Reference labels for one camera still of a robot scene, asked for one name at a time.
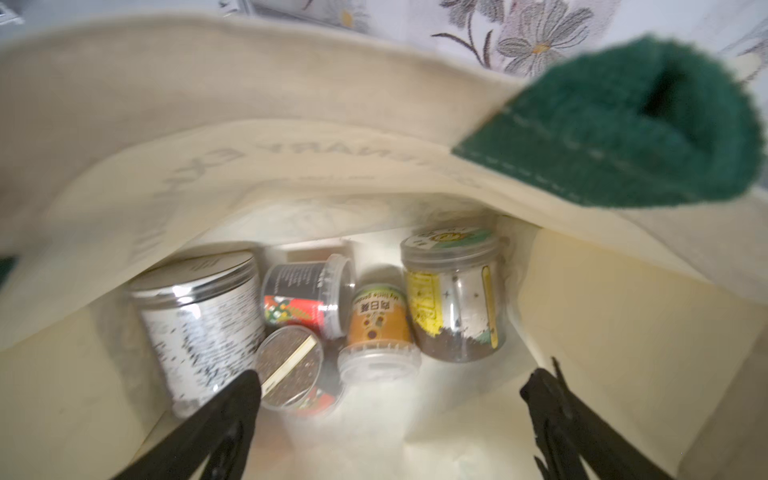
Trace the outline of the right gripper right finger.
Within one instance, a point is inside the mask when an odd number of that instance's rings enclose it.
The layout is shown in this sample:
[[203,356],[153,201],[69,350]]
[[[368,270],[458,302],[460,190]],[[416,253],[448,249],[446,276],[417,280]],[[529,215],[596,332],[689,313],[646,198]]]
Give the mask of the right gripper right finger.
[[553,373],[534,370],[520,390],[544,479],[586,479],[586,467],[600,479],[672,478],[583,403],[568,387],[559,362],[552,363]]

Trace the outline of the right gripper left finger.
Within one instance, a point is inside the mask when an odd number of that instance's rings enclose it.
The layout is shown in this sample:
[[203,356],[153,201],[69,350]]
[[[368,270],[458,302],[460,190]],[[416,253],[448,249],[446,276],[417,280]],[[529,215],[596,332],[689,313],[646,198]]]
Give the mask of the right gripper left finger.
[[261,403],[258,374],[247,370],[125,468],[118,479],[240,479]]

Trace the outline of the yellow label tall jar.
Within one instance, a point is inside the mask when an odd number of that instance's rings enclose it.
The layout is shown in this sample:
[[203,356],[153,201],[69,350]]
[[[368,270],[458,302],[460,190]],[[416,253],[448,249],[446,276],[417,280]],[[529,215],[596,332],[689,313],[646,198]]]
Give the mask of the yellow label tall jar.
[[436,360],[467,363],[505,343],[501,245],[487,227],[433,229],[400,244],[417,343]]

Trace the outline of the cream canvas tote bag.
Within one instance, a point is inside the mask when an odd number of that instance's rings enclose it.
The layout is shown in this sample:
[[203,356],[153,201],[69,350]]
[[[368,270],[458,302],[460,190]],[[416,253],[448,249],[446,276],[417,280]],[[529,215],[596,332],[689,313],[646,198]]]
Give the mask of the cream canvas tote bag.
[[324,28],[103,19],[1,46],[1,475],[107,479],[173,426],[127,299],[226,248],[501,233],[508,342],[264,411],[248,479],[535,479],[530,373],[677,479],[767,475],[767,123],[725,66],[645,38],[534,80]]

